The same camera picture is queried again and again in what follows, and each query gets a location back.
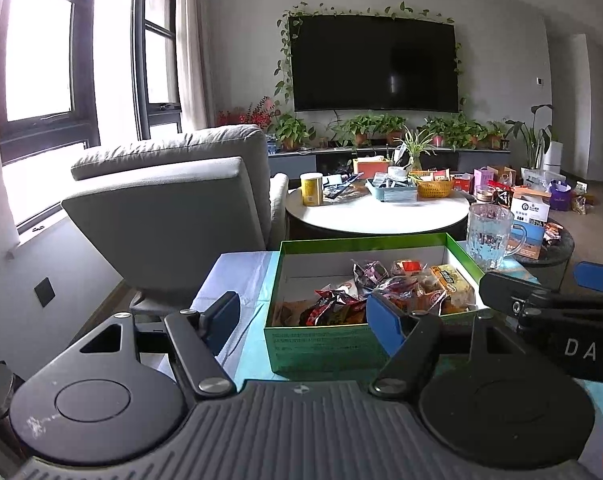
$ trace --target gray armchair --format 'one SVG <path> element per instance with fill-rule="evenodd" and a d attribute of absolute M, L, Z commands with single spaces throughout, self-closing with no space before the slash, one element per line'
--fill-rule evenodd
<path fill-rule="evenodd" d="M 72 167 L 69 217 L 126 283 L 131 312 L 188 308 L 223 253 L 278 250 L 288 177 L 270 179 L 256 126 L 91 148 Z"/>

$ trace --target glass mug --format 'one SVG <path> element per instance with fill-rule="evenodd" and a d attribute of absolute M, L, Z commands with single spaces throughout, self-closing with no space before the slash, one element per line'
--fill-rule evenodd
<path fill-rule="evenodd" d="M 466 252 L 484 272 L 497 269 L 505 256 L 517 253 L 526 242 L 526 228 L 513 225 L 515 215 L 508 209 L 494 204 L 473 204 L 468 213 L 468 242 Z M 521 241 L 514 249 L 508 249 L 512 229 L 521 230 Z"/>

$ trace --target pink box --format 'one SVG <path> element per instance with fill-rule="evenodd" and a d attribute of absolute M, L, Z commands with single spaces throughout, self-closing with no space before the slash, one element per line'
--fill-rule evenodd
<path fill-rule="evenodd" d="M 494 180 L 496 174 L 497 171 L 488 166 L 475 170 L 475 193 L 477 193 L 478 187 L 486 187 L 489 180 Z"/>

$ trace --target window frame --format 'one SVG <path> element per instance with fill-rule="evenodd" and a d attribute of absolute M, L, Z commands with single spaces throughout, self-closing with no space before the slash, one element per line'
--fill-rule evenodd
<path fill-rule="evenodd" d="M 95 81 L 93 72 L 93 18 L 95 0 L 72 3 L 69 30 L 69 112 L 9 121 L 6 115 L 6 42 L 10 0 L 3 0 L 0 12 L 0 155 L 2 166 L 55 148 L 84 142 L 99 146 Z M 22 234 L 60 211 L 60 203 L 19 223 Z"/>
<path fill-rule="evenodd" d="M 176 34 L 177 0 L 169 0 L 168 26 L 160 27 L 146 20 L 146 0 L 133 0 L 133 94 L 135 116 L 140 140 L 150 139 L 150 126 L 177 123 L 178 132 L 181 127 L 181 104 L 179 101 L 178 66 L 177 66 L 177 34 Z M 146 31 L 151 31 L 173 41 L 175 45 L 175 85 L 177 101 L 173 103 L 150 103 L 146 74 Z"/>

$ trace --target circular pad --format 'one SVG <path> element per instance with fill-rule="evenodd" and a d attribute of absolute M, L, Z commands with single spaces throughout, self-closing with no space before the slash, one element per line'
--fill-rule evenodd
<path fill-rule="evenodd" d="M 10 422 L 35 455 L 104 466 L 139 456 L 172 434 L 186 410 L 179 387 L 132 358 L 116 367 L 106 360 L 113 355 L 58 358 L 16 392 Z"/>
<path fill-rule="evenodd" d="M 77 422 L 101 422 L 119 415 L 131 402 L 128 389 L 115 381 L 93 379 L 66 386 L 55 405 L 66 418 Z"/>
<path fill-rule="evenodd" d="M 487 356 L 433 378 L 419 412 L 441 443 L 473 462 L 536 469 L 578 459 L 595 422 L 587 393 L 537 360 Z"/>

